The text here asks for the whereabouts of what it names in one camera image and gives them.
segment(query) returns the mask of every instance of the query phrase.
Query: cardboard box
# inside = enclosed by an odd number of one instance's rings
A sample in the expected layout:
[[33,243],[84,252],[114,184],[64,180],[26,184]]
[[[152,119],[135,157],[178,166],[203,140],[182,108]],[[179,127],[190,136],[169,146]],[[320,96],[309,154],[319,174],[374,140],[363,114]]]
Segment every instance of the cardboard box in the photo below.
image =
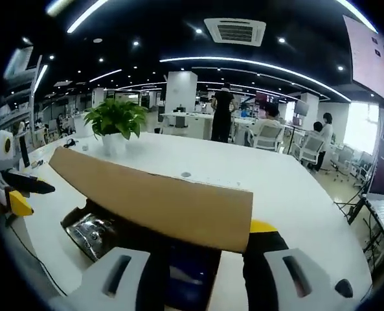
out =
[[135,224],[200,246],[246,249],[252,192],[153,175],[63,147],[49,164],[83,195]]

